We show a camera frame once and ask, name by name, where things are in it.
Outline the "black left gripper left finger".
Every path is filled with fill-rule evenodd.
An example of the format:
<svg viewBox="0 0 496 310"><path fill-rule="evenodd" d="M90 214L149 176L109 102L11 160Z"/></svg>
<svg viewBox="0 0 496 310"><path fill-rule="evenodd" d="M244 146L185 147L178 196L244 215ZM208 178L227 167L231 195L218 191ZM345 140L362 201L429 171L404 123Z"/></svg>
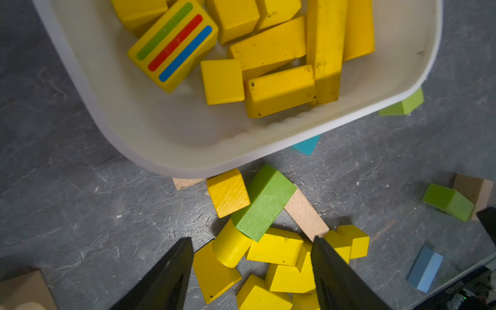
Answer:
<svg viewBox="0 0 496 310"><path fill-rule="evenodd" d="M194 252L181 238L112 309L183 309Z"/></svg>

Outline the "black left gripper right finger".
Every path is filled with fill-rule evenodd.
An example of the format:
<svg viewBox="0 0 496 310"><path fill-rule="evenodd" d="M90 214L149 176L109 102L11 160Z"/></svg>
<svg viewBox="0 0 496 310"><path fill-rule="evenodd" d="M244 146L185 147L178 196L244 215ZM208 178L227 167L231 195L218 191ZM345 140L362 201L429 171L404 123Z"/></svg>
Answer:
<svg viewBox="0 0 496 310"><path fill-rule="evenodd" d="M311 250L316 294L321 309L389 309L323 238Z"/></svg>

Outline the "small yellow cube pile edge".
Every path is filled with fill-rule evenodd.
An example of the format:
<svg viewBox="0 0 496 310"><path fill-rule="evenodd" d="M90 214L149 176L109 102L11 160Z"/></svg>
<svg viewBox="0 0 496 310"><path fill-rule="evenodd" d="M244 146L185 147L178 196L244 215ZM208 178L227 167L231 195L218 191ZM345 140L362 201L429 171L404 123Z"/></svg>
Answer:
<svg viewBox="0 0 496 310"><path fill-rule="evenodd" d="M370 236L364 231L354 225L346 225L337 227L337 233L351 245L351 260L367 257Z"/></svg>

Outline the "white oval plastic tub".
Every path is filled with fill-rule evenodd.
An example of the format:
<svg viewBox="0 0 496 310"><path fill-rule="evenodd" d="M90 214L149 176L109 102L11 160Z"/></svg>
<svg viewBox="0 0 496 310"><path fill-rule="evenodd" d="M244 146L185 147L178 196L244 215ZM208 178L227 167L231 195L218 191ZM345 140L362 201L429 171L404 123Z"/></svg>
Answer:
<svg viewBox="0 0 496 310"><path fill-rule="evenodd" d="M336 102L251 119L242 103L206 104L199 69L173 93L160 89L128 58L136 38L109 1L34 6L102 134L176 178L223 173L407 98L428 77L443 29L442 1L375 1L375 51L344 64Z"/></svg>

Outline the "rainbow striped block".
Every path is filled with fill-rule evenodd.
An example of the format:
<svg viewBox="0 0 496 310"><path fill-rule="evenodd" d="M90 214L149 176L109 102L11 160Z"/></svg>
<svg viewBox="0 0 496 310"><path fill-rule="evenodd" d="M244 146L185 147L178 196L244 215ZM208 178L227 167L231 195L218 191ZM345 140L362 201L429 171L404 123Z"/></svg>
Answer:
<svg viewBox="0 0 496 310"><path fill-rule="evenodd" d="M171 93L215 47L218 26L197 1L177 1L128 50L129 59Z"/></svg>

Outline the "long yellow block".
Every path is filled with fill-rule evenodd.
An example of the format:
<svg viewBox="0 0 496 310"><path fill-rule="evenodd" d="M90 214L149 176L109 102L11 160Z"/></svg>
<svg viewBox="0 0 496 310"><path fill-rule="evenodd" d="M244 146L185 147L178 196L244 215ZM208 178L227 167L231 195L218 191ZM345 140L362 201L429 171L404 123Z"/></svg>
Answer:
<svg viewBox="0 0 496 310"><path fill-rule="evenodd" d="M340 91L348 2L307 2L307 64L312 65L316 105L337 101Z"/></svg>

